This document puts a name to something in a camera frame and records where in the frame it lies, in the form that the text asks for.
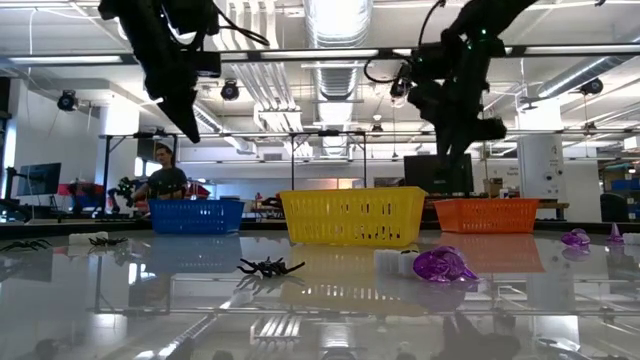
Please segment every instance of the television screen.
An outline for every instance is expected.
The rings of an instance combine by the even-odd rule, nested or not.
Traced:
[[[407,186],[418,186],[429,194],[473,192],[473,169],[469,154],[465,154],[448,171],[443,170],[437,155],[405,156],[404,176]]]

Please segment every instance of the man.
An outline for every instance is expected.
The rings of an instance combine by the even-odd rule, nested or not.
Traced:
[[[173,151],[165,145],[156,149],[156,161],[162,169],[154,172],[149,181],[142,185],[134,194],[133,199],[139,200],[149,195],[149,199],[182,199],[187,190],[187,176],[173,166]]]

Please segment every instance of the yellow basket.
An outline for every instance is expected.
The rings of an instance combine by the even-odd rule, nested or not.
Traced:
[[[418,187],[280,193],[293,242],[389,247],[418,237],[424,196]]]

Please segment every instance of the dark shirt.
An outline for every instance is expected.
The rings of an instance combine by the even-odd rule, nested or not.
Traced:
[[[148,184],[151,189],[150,198],[156,198],[184,190],[187,185],[187,176],[184,171],[176,167],[160,169],[151,174]]]

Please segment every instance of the purple toy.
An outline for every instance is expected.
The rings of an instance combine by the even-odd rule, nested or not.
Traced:
[[[620,235],[620,230],[618,230],[618,225],[616,225],[616,223],[611,225],[611,235],[609,235],[607,241],[616,244],[624,244],[624,239],[622,238],[622,235]]]
[[[571,232],[562,235],[560,240],[562,240],[565,245],[572,247],[589,246],[589,243],[591,243],[591,239],[589,239],[587,232],[583,229],[573,229]]]
[[[478,280],[465,265],[460,251],[451,246],[440,246],[420,254],[413,262],[413,271],[423,279],[440,283]]]

